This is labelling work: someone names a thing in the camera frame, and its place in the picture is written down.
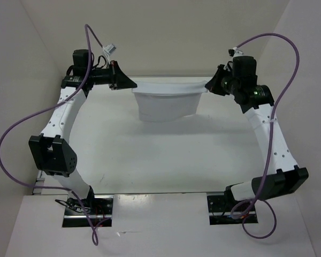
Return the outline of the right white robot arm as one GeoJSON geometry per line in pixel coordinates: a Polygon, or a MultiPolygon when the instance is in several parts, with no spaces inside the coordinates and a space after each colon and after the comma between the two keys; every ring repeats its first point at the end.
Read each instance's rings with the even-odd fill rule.
{"type": "Polygon", "coordinates": [[[251,56],[235,55],[218,66],[205,85],[209,92],[232,96],[255,133],[265,171],[248,182],[227,187],[224,205],[237,210],[243,200],[268,200],[294,193],[309,177],[307,168],[298,165],[289,150],[275,113],[275,101],[266,85],[259,85],[257,62],[251,56]]]}

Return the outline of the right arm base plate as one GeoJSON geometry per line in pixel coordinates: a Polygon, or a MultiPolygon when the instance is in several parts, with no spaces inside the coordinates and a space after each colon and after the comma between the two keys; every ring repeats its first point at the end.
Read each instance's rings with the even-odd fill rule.
{"type": "MultiPolygon", "coordinates": [[[[242,224],[243,218],[234,220],[231,217],[231,209],[236,205],[236,202],[231,202],[227,199],[223,192],[208,193],[207,194],[207,205],[209,212],[209,222],[210,225],[234,225],[242,224]]],[[[234,212],[235,215],[239,215],[247,205],[244,204],[240,206],[234,212]]],[[[246,216],[247,219],[245,223],[258,223],[255,207],[246,216]]]]}

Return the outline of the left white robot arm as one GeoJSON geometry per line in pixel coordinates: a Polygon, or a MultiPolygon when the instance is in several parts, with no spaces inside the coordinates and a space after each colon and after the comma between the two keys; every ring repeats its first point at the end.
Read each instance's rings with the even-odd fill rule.
{"type": "Polygon", "coordinates": [[[64,203],[69,209],[90,214],[98,205],[94,191],[77,171],[78,157],[70,146],[70,133],[76,116],[95,85],[109,85],[111,90],[136,88],[120,69],[117,61],[110,60],[112,50],[105,48],[99,59],[105,64],[88,63],[94,55],[86,49],[73,52],[73,65],[62,80],[58,107],[39,135],[30,137],[28,144],[37,168],[52,176],[62,187],[70,189],[64,203]]]}

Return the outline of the white skirt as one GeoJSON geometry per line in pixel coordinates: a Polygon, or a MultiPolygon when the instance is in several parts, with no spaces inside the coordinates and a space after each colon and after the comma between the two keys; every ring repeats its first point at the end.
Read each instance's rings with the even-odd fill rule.
{"type": "Polygon", "coordinates": [[[203,93],[208,90],[205,80],[199,82],[138,81],[132,89],[139,119],[143,122],[172,122],[196,114],[203,93]]]}

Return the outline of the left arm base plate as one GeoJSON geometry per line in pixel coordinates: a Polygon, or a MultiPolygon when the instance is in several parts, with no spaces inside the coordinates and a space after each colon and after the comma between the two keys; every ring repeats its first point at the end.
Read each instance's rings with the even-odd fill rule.
{"type": "MultiPolygon", "coordinates": [[[[95,227],[111,227],[113,213],[113,195],[96,195],[94,206],[86,211],[95,227]]],[[[67,199],[55,200],[58,204],[65,207],[63,228],[84,228],[90,227],[87,218],[77,200],[67,199]]]]}

